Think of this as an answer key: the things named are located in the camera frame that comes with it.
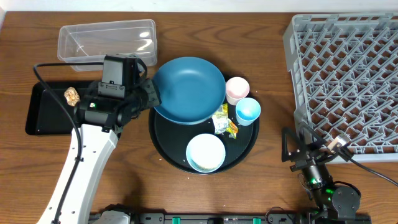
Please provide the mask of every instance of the blue cup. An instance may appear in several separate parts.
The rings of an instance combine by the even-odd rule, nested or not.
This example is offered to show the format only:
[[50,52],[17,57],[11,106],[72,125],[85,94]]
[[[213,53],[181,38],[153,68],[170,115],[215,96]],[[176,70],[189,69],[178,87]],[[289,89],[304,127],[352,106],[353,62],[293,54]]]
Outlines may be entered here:
[[253,98],[244,98],[236,105],[236,120],[243,126],[248,126],[255,121],[261,113],[259,102]]

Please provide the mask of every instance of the brown wood surface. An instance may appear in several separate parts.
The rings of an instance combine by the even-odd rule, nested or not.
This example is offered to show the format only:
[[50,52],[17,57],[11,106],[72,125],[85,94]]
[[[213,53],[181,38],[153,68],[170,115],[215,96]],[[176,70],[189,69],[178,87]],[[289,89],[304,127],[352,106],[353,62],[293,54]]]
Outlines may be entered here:
[[[62,26],[153,19],[159,57],[165,62],[201,57],[222,72],[244,76],[262,105],[256,145],[240,164],[216,175],[192,175],[161,159],[148,132],[148,111],[125,128],[99,182],[93,212],[111,203],[140,212],[266,213],[272,206],[303,210],[310,202],[297,174],[282,163],[280,130],[294,126],[291,77],[282,34],[293,14],[140,12],[8,12],[0,34],[0,223],[35,223],[47,206],[65,162],[70,136],[28,136],[25,121],[35,63],[59,62]],[[46,80],[100,79],[101,72],[41,68]],[[367,164],[398,179],[397,163]],[[352,164],[330,165],[335,180],[362,192],[360,212],[373,223],[398,221],[398,190]]]

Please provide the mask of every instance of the blue plate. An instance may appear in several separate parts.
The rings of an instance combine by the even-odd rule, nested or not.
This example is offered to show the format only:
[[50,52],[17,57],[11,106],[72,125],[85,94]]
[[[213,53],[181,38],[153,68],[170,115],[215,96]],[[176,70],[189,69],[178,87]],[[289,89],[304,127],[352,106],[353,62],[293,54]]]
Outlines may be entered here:
[[177,124],[198,124],[210,118],[225,99],[225,79],[212,63],[182,57],[161,66],[154,77],[162,104],[156,111]]

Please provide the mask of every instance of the black tray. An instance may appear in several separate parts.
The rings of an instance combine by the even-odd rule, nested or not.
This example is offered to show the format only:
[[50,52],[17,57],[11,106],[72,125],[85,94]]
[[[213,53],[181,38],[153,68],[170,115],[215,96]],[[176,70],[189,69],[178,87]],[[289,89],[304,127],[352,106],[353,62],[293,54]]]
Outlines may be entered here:
[[[73,117],[73,107],[67,104],[67,100],[63,96],[63,93],[69,87],[74,87],[80,97],[82,97],[88,92],[88,87],[92,82],[93,81],[62,81],[48,82],[47,84],[49,84],[57,96],[63,101],[69,114]],[[70,134],[72,129],[72,124],[57,102],[40,83],[35,84],[30,98],[25,132],[30,135]]]
[[[229,118],[235,123],[235,106],[228,104]],[[228,137],[229,133],[217,134],[226,149],[226,156],[221,167],[214,172],[216,174],[226,171],[240,163],[253,148],[259,132],[260,121],[255,120],[249,126],[238,127],[236,139]],[[174,167],[192,174],[204,174],[193,169],[187,162],[185,151],[191,139],[199,134],[214,134],[213,120],[210,118],[196,125],[181,125],[173,123],[151,109],[149,113],[149,133],[152,142],[159,154]]]

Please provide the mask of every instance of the pink cup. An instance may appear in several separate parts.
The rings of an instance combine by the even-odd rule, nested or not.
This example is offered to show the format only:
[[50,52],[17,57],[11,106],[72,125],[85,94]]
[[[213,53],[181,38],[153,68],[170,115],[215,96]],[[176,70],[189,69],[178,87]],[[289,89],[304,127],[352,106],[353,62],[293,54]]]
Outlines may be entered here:
[[226,82],[226,100],[231,105],[236,105],[249,94],[249,91],[249,83],[244,78],[234,77]]

